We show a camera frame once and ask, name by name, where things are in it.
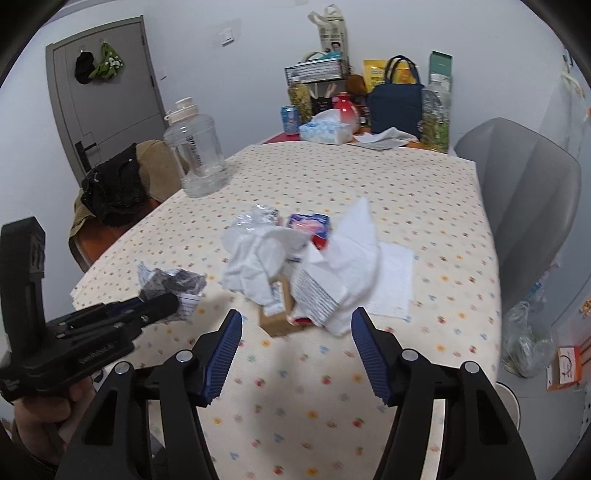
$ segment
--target blue can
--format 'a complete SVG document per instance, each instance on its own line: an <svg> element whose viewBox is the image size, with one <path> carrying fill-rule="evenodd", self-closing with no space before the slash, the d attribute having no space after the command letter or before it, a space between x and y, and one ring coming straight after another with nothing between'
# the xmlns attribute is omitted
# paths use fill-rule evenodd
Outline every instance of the blue can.
<svg viewBox="0 0 591 480"><path fill-rule="evenodd" d="M286 135L299 135L300 133L300 109L294 105L281 108L283 131Z"/></svg>

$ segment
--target human hand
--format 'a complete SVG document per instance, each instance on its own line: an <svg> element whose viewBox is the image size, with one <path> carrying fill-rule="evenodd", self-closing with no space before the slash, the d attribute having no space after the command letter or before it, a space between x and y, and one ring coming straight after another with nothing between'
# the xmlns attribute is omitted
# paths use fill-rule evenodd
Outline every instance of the human hand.
<svg viewBox="0 0 591 480"><path fill-rule="evenodd" d="M35 457L57 465L70 443L88 405L95 397L92 379L87 377L69 388L69 399L61 397L24 397L14 403L14 419L22 444ZM63 424L57 434L63 440L57 445L44 424Z"/></svg>

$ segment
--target green bag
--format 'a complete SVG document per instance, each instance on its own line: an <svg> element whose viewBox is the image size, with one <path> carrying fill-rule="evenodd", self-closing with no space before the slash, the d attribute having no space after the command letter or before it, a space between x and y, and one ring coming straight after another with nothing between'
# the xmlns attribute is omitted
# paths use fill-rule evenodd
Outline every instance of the green bag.
<svg viewBox="0 0 591 480"><path fill-rule="evenodd" d="M99 77L103 80L111 80L123 68L123 60L121 60L117 52L107 42L103 42L100 46L100 54L102 57L99 66L88 77L90 79Z"/></svg>

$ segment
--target yellow package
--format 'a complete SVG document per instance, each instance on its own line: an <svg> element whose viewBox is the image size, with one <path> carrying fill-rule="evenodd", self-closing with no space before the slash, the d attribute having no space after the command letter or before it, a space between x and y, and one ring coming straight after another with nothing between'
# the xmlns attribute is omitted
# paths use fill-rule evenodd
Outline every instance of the yellow package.
<svg viewBox="0 0 591 480"><path fill-rule="evenodd" d="M368 93L371 92L376 86L384 83L384 73L387 65L387 60L363 61L363 78L365 79ZM394 83L417 83L406 60L402 60L396 67L396 72L394 73Z"/></svg>

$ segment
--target small brown box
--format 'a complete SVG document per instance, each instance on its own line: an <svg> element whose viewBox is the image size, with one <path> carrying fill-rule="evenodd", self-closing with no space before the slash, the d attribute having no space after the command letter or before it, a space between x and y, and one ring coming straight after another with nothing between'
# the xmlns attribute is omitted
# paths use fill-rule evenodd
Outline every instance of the small brown box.
<svg viewBox="0 0 591 480"><path fill-rule="evenodd" d="M301 331L303 327L287 321L287 315L294 307L289 281L285 277L280 277L271 283L271 290L274 301L270 305L260 307L259 326L272 337Z"/></svg>

